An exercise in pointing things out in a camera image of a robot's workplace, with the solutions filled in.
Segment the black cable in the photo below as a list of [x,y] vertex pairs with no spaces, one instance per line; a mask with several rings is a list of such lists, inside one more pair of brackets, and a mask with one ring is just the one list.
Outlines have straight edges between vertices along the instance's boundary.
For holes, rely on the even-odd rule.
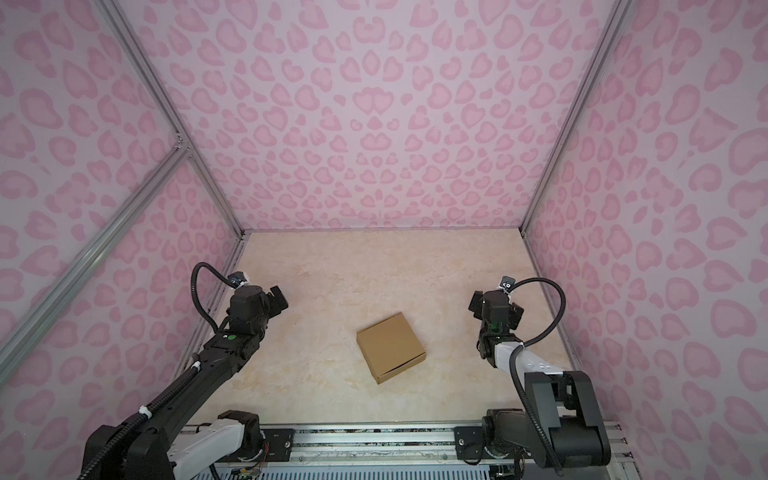
[[544,339],[544,337],[552,333],[552,330],[557,328],[558,324],[560,323],[560,320],[563,318],[563,315],[565,314],[565,292],[563,291],[562,288],[560,288],[560,286],[556,282],[548,278],[544,278],[541,276],[534,276],[532,278],[520,280],[515,285],[512,285],[509,291],[511,292],[512,290],[518,288],[519,286],[523,286],[526,283],[533,283],[533,282],[541,282],[541,283],[546,283],[550,286],[553,286],[554,289],[557,290],[558,294],[560,295],[560,309],[558,310],[558,314],[554,316],[552,323],[550,323],[549,326],[543,332],[539,333],[537,336],[533,337],[532,339],[526,340],[525,342],[523,342],[523,345],[527,347],[535,343],[541,342]]
[[216,467],[214,466],[213,463],[210,464],[208,469],[210,470],[210,476],[214,477],[214,480],[221,480],[221,477],[219,476],[219,472],[216,471]]
[[518,370],[515,368],[515,359],[524,349],[525,347],[523,345],[518,345],[509,357],[509,371],[512,374],[512,382],[515,384],[515,390],[518,391],[518,396],[520,397],[520,402],[523,404],[525,414],[531,420],[531,424],[533,425],[534,430],[536,430],[536,434],[538,435],[539,440],[541,440],[541,444],[544,446],[544,451],[547,453],[547,458],[549,458],[549,462],[552,464],[554,472],[558,474],[558,477],[561,477],[563,476],[563,467],[560,465],[560,460],[549,441],[549,437],[547,437],[547,434],[544,432],[544,428],[541,427],[541,422],[539,422],[538,417],[533,411],[531,400],[525,395],[525,389],[523,388],[522,383],[520,383]]
[[526,347],[529,347],[531,345],[534,345],[535,343],[540,342],[543,338],[545,338],[547,335],[549,335],[552,330],[554,330],[558,324],[560,323],[560,320],[563,318],[563,314],[565,314],[565,292],[563,292],[563,289],[560,288],[556,282],[548,279],[548,278],[542,278],[539,276],[528,278],[526,280],[522,280],[520,282],[517,282],[515,285],[513,285],[510,288],[510,292],[519,286],[523,286],[526,283],[533,283],[533,282],[541,282],[546,283],[548,285],[551,285],[554,287],[555,290],[558,291],[560,294],[560,309],[558,310],[558,314],[554,316],[554,319],[552,320],[552,323],[549,324],[549,326],[544,330],[544,332],[539,333],[534,338],[527,340],[522,343],[522,345],[518,345],[515,350],[512,351],[512,354],[509,356],[509,372],[512,376],[512,382],[515,384],[515,389],[518,391],[518,396],[520,397],[520,402],[523,404],[523,409],[525,409],[525,414],[528,416],[528,419],[531,420],[531,424],[534,427],[534,430],[536,430],[536,434],[539,437],[539,440],[541,440],[541,444],[544,446],[544,451],[547,454],[547,458],[549,459],[549,462],[552,464],[552,468],[554,468],[554,472],[559,476],[563,476],[563,467],[560,464],[560,460],[558,459],[557,453],[555,453],[554,448],[552,447],[551,442],[549,441],[549,437],[547,437],[547,434],[544,432],[544,429],[541,427],[541,422],[539,421],[538,417],[536,416],[533,405],[531,405],[531,401],[528,399],[528,396],[525,394],[525,389],[523,388],[522,383],[520,382],[520,377],[518,376],[518,369],[515,365],[515,359],[520,354],[520,352],[523,351]]
[[201,424],[199,424],[199,425],[197,426],[197,428],[194,430],[194,432],[195,432],[195,433],[200,433],[200,427],[210,427],[211,425],[213,425],[213,424],[211,424],[211,423],[208,423],[208,422],[206,422],[206,423],[201,423]]
[[203,306],[200,304],[200,298],[197,296],[197,274],[200,272],[200,269],[206,269],[210,271],[213,275],[216,276],[217,279],[221,280],[228,286],[231,286],[232,288],[237,288],[237,285],[232,284],[224,275],[218,272],[213,266],[210,265],[210,263],[206,262],[200,262],[197,265],[194,266],[192,269],[192,277],[190,278],[190,293],[192,294],[192,303],[194,303],[194,307],[197,310],[197,312],[202,316],[206,322],[208,322],[208,325],[210,325],[210,328],[214,331],[214,333],[217,333],[219,331],[219,326],[216,324],[213,318],[211,318],[210,315],[208,315],[208,312],[205,311]]
[[[149,410],[150,413],[154,415],[155,412],[161,409],[173,397],[178,395],[178,393],[181,392],[181,390],[183,390],[184,387],[192,381],[192,378],[197,374],[197,371],[197,367],[190,367],[186,372],[182,373],[177,381],[174,382],[174,387],[167,389],[167,391],[163,393],[162,396],[157,397],[149,405],[147,405],[147,410]],[[93,471],[104,461],[105,458],[107,458],[107,455],[109,455],[112,450],[115,449],[115,447],[120,445],[125,437],[127,437],[131,432],[138,428],[139,425],[146,422],[148,419],[149,418],[146,415],[139,415],[135,419],[131,420],[122,429],[120,429],[120,431],[118,431],[118,433],[116,433],[114,437],[112,437],[112,439],[107,442],[106,445],[101,447],[101,450],[99,450],[98,453],[94,455],[94,458],[91,459],[88,465],[82,469],[80,476],[78,476],[78,480],[86,480],[89,478]]]

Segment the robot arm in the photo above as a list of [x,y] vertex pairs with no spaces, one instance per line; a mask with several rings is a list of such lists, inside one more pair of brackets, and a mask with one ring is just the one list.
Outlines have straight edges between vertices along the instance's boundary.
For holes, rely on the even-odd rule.
[[230,453],[245,459],[259,454],[263,443],[259,417],[246,412],[225,412],[209,428],[195,435],[179,435],[216,389],[259,349],[269,319],[288,308],[277,286],[265,293],[242,272],[225,280],[237,286],[227,318],[194,365],[121,425],[102,425],[92,433],[85,444],[78,480],[187,480]]
[[[552,467],[562,475],[562,469],[607,465],[611,460],[608,441],[598,401],[592,383],[584,372],[565,371],[542,359],[511,331],[516,329],[523,309],[509,303],[512,290],[530,281],[520,283],[504,277],[497,290],[475,292],[469,310],[482,321],[477,348],[483,359],[512,377],[525,410],[488,410],[483,418],[484,444],[491,452],[508,453],[522,448],[542,468]],[[550,327],[556,326],[565,309],[564,294],[561,308]],[[560,409],[573,415],[561,415]]]

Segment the marble floor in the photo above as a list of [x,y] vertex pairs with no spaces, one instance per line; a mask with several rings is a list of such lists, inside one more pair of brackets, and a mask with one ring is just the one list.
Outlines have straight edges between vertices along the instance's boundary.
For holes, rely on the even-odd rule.
[[[480,359],[480,323],[467,310],[475,290],[495,288],[503,275],[535,276],[515,229],[253,233],[238,270],[265,290],[279,285],[290,308],[192,423],[228,409],[264,423],[307,423],[479,419],[520,406],[511,379]],[[552,317],[538,284],[518,292],[525,314],[517,334],[529,339]],[[427,357],[376,385],[356,332],[397,312]],[[557,331],[532,349],[570,368]]]

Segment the cardboard box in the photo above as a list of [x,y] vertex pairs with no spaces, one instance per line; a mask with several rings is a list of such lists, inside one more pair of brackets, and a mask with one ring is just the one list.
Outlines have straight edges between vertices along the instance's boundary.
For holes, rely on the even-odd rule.
[[391,379],[427,357],[402,313],[360,330],[357,344],[376,383]]

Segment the pink wallpaper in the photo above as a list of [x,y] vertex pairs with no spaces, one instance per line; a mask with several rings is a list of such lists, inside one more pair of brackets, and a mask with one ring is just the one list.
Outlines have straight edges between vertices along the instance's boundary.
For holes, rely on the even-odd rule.
[[173,144],[88,0],[0,5],[0,344]]
[[126,1],[240,221],[517,226],[612,0]]
[[91,432],[167,386],[200,321],[192,267],[222,268],[233,242],[184,163],[0,392],[0,478],[74,478]]
[[768,3],[643,0],[531,240],[647,480],[768,477]]

